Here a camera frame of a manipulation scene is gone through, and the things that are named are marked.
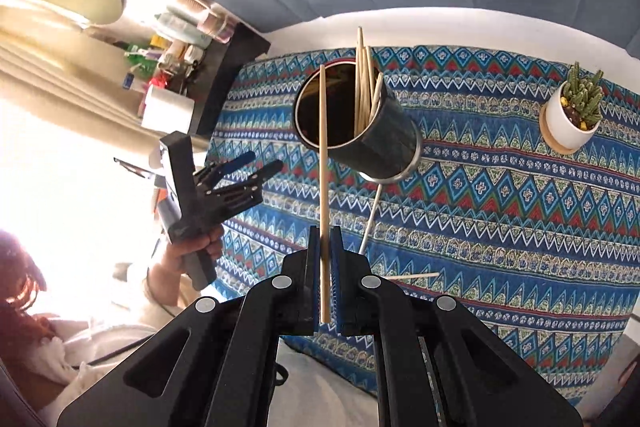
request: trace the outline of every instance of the cable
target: cable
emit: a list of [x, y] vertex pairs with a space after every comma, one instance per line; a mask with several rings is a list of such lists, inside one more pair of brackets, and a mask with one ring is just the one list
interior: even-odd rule
[[364, 229], [364, 236], [362, 236], [362, 243], [360, 244], [360, 250], [358, 250], [358, 253], [360, 255], [364, 255], [365, 248], [367, 246], [367, 239], [369, 238], [369, 232], [371, 232], [371, 227], [373, 227], [373, 219], [376, 215], [378, 204], [380, 203], [380, 194], [382, 194], [382, 185], [378, 185], [378, 190], [376, 190], [376, 197], [373, 200], [373, 204], [371, 205], [371, 214], [369, 214], [369, 220], [367, 221], [367, 228]]
[[[148, 341], [152, 336], [153, 335], [147, 335], [145, 338], [132, 342], [130, 344], [127, 344], [127, 346], [121, 347], [120, 349], [116, 349], [115, 351], [113, 351], [112, 353], [109, 353], [108, 355], [104, 355], [99, 359], [92, 360], [91, 362], [88, 362], [87, 365], [98, 365], [99, 363], [106, 362], [107, 360], [111, 360], [117, 357], [118, 355], [121, 355], [122, 353], [126, 353], [129, 349], [134, 349], [136, 347], [142, 346], [142, 344]], [[76, 371], [80, 369], [79, 365], [72, 365], [71, 367]]]

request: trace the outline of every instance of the dark cup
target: dark cup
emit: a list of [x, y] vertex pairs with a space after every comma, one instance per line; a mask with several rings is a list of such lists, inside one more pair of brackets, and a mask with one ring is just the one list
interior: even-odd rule
[[[379, 184], [396, 183], [412, 174], [422, 151], [422, 136], [393, 92], [382, 86], [373, 121], [353, 134], [355, 60], [339, 58], [325, 65], [327, 153], [329, 157]], [[319, 73], [306, 79], [293, 103], [294, 128], [300, 141], [318, 152]]]

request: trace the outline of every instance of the person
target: person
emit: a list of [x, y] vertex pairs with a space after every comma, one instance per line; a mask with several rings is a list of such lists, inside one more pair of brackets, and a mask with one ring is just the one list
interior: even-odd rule
[[[132, 299], [130, 321], [96, 326], [30, 315], [38, 293], [47, 289], [46, 280], [17, 238], [0, 231], [0, 361], [47, 427], [55, 427], [63, 409], [132, 350], [104, 363], [89, 362], [156, 333], [199, 296], [184, 274], [182, 258], [204, 248], [219, 259], [222, 235], [218, 225], [202, 237], [163, 245], [148, 267], [131, 266], [127, 282], [137, 298]], [[281, 341], [277, 361], [289, 379], [275, 388], [268, 425], [378, 424], [376, 400], [316, 360]]]

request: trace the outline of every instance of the chopstick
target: chopstick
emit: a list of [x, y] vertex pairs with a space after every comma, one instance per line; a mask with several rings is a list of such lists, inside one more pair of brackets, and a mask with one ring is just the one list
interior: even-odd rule
[[355, 138], [359, 133], [360, 129], [360, 53], [359, 46], [357, 42], [360, 39], [360, 28], [358, 28], [358, 40], [356, 41], [356, 76], [355, 76], [355, 84], [353, 86], [355, 92], [355, 106], [353, 108], [353, 137]]
[[369, 94], [373, 99], [373, 92], [376, 90], [376, 81], [373, 78], [373, 58], [371, 57], [371, 46], [367, 46], [367, 66], [369, 68]]
[[373, 100], [371, 101], [371, 114], [369, 116], [369, 123], [373, 122], [373, 119], [376, 117], [378, 104], [380, 103], [380, 93], [382, 92], [383, 83], [384, 80], [382, 80], [382, 71], [380, 71], [380, 73], [378, 73], [378, 79], [376, 80], [376, 91], [373, 93]]
[[387, 280], [395, 281], [399, 279], [420, 279], [420, 277], [437, 277], [440, 275], [440, 272], [431, 272], [431, 273], [410, 273], [407, 275], [383, 275]]
[[360, 132], [364, 131], [369, 123], [369, 113], [371, 112], [371, 93], [369, 92], [369, 67], [367, 66], [366, 51], [360, 49], [360, 86], [362, 93], [360, 94]]
[[319, 99], [320, 321], [324, 324], [328, 324], [331, 322], [331, 284], [329, 264], [329, 158], [327, 154], [326, 136], [326, 72], [324, 70], [324, 65], [320, 66]]

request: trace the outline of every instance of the patterned tablecloth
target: patterned tablecloth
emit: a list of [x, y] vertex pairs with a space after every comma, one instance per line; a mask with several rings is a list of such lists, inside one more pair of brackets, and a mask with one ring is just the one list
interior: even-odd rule
[[[353, 49], [249, 64], [228, 94], [210, 158], [251, 149], [259, 164], [280, 158], [285, 169], [265, 186], [264, 204], [227, 223], [216, 282], [226, 297], [279, 272], [318, 222], [318, 157], [298, 142], [291, 105], [308, 74], [345, 55]], [[640, 97], [604, 82], [598, 133], [559, 156], [538, 114], [567, 65], [438, 46], [378, 48], [374, 59], [424, 142], [414, 176], [383, 192], [367, 248], [373, 271], [439, 272], [403, 287], [462, 299], [576, 403], [638, 296]], [[332, 222], [358, 251], [376, 187], [346, 166], [331, 168]], [[375, 390], [370, 337], [338, 337], [331, 325], [287, 342]]]

